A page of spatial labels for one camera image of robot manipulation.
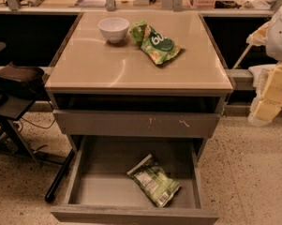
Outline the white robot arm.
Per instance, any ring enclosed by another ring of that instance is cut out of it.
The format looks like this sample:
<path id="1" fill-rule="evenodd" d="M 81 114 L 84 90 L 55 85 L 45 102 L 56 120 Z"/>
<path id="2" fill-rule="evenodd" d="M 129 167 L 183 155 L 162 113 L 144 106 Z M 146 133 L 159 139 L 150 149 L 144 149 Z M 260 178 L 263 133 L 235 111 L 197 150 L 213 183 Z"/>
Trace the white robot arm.
<path id="1" fill-rule="evenodd" d="M 251 68 L 256 96 L 250 106 L 248 122 L 257 127 L 273 121 L 282 110 L 282 6 L 272 19 L 251 34 L 249 45 L 264 45 L 266 54 L 277 61 L 276 65 Z"/>

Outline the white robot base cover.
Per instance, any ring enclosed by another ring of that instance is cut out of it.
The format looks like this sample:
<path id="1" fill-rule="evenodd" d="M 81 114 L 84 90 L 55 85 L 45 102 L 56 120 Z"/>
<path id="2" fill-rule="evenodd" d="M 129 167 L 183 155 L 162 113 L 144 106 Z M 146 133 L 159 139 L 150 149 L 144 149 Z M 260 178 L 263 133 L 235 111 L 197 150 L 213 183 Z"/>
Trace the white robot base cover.
<path id="1" fill-rule="evenodd" d="M 275 64 L 258 65 L 250 67 L 248 70 L 253 76 L 252 86 L 254 88 L 261 87 L 267 80 L 267 75 L 270 70 L 275 67 Z"/>

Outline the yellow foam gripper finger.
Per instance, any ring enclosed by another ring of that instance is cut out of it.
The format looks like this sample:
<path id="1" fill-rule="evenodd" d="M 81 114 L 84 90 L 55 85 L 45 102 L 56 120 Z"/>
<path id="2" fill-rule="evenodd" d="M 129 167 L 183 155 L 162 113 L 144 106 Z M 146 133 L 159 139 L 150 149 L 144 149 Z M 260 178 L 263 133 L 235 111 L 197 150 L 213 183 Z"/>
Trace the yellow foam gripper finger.
<path id="1" fill-rule="evenodd" d="M 270 124 L 282 110 L 282 63 L 268 72 L 266 82 L 256 88 L 248 122 L 256 127 Z"/>

